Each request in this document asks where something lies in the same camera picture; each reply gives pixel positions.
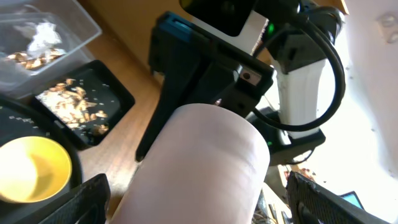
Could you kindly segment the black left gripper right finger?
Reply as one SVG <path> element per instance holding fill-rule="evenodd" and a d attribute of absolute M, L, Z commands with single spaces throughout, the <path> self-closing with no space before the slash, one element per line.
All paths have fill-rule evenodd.
<path fill-rule="evenodd" d="M 290 172 L 286 189 L 294 224 L 388 224 L 298 172 Z"/>

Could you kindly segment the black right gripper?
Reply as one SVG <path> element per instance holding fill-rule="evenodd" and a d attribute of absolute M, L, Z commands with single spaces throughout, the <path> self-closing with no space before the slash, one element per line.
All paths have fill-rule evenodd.
<path fill-rule="evenodd" d="M 148 64 L 164 81 L 137 147 L 137 162 L 179 106 L 220 100 L 221 107 L 245 117 L 273 84 L 270 66 L 172 12 L 155 22 Z"/>

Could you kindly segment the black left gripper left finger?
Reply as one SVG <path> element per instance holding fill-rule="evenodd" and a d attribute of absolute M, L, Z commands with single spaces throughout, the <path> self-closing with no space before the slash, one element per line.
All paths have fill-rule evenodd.
<path fill-rule="evenodd" d="M 98 174 L 39 210 L 39 223 L 106 223 L 111 192 Z"/>

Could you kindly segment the yellow bowl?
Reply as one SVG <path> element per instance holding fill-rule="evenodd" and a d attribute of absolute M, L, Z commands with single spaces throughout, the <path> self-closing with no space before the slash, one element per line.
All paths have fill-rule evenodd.
<path fill-rule="evenodd" d="M 40 136 L 1 146 L 1 200 L 35 203 L 59 193 L 72 176 L 72 160 L 58 142 Z"/>

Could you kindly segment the pink cup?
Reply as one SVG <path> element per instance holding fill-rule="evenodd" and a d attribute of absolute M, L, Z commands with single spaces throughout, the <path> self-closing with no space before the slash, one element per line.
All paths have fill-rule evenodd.
<path fill-rule="evenodd" d="M 260 132 L 206 104 L 179 107 L 132 178 L 113 223 L 250 223 L 270 162 Z"/>

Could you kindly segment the nut shell food scraps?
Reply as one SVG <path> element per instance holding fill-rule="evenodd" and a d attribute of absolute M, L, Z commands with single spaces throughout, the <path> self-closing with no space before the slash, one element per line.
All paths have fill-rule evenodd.
<path fill-rule="evenodd" d="M 109 131 L 105 123 L 108 114 L 101 109 L 103 103 L 89 98 L 82 87 L 83 82 L 74 85 L 75 80 L 67 78 L 35 96 L 52 114 L 72 131 L 79 130 L 84 136 L 102 136 Z"/>

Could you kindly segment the white tissue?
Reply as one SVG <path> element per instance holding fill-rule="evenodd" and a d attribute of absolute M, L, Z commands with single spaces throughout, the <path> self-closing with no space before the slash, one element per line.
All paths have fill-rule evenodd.
<path fill-rule="evenodd" d="M 38 57 L 50 48 L 62 43 L 62 38 L 55 30 L 56 24 L 51 22 L 40 22 L 35 24 L 33 22 L 26 22 L 24 26 L 13 26 L 25 38 L 30 39 L 27 45 L 27 54 L 33 57 Z"/>

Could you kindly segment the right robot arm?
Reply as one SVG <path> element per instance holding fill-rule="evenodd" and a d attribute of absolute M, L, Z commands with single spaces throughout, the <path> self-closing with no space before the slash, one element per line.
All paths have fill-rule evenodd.
<path fill-rule="evenodd" d="M 345 72 L 335 49 L 342 12 L 313 1 L 181 1 L 151 33 L 149 65 L 164 76 L 136 150 L 145 158 L 180 106 L 218 105 L 248 118 L 270 164 L 294 165 L 325 142 L 320 126 L 340 107 Z"/>

